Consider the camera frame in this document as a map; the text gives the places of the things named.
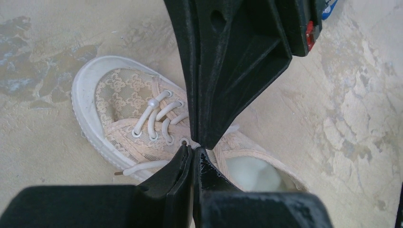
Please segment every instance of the sneaker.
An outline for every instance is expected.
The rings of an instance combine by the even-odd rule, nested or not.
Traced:
[[[71,95],[84,135],[123,175],[144,181],[181,145],[200,146],[191,140],[186,92],[134,60],[104,56],[89,61],[74,78]],[[308,190],[236,126],[208,155],[241,190]]]
[[[326,20],[330,16],[330,14],[332,14],[336,3],[337,0],[326,0],[326,7],[322,13],[322,20]]]

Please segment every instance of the eyelet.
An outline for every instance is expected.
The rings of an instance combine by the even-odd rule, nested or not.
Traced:
[[[178,101],[179,103],[181,103],[181,106],[179,106],[178,108],[182,108],[183,106],[185,106],[185,103],[183,101]]]
[[[156,137],[155,138],[151,138],[151,135],[149,134],[148,136],[150,137],[150,140],[152,141],[152,142],[155,142],[155,141],[157,141],[158,140],[158,132],[156,132],[155,133],[156,134]]]
[[[134,132],[134,128],[133,128],[133,130],[132,130],[132,136],[133,136],[134,138],[140,138],[141,134],[143,134],[143,131],[140,131],[139,134],[136,134],[136,132]]]
[[[167,96],[167,97],[173,96],[173,92],[172,92],[171,90],[167,90],[167,89],[166,89],[165,91],[169,93],[169,96]]]
[[[168,135],[168,136],[170,136],[170,137],[172,138],[172,141],[168,142],[167,140],[165,140],[165,142],[166,142],[166,144],[167,144],[168,146],[172,146],[172,145],[173,145],[173,142],[175,141],[175,138],[174,138],[172,135]]]
[[[189,140],[187,138],[181,138],[179,140],[179,146],[190,146]]]

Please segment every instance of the white insole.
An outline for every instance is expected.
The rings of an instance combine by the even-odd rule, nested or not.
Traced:
[[[269,163],[253,157],[226,159],[231,177],[245,191],[285,191],[281,176]]]

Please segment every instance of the pearl bead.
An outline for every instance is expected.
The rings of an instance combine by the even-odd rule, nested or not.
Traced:
[[[148,101],[148,106],[152,107],[153,109],[156,109],[160,106],[160,102],[157,99],[152,98]]]

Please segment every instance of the white rubber sole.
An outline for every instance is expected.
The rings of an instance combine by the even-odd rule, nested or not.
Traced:
[[[93,147],[108,162],[120,170],[128,169],[136,163],[121,154],[105,137],[104,129],[95,106],[95,91],[99,80],[109,71],[118,68],[138,69],[160,77],[162,80],[178,87],[158,72],[132,59],[119,56],[103,56],[87,62],[77,73],[71,89],[73,110],[80,127]],[[151,176],[149,171],[139,171],[130,176],[144,181]]]

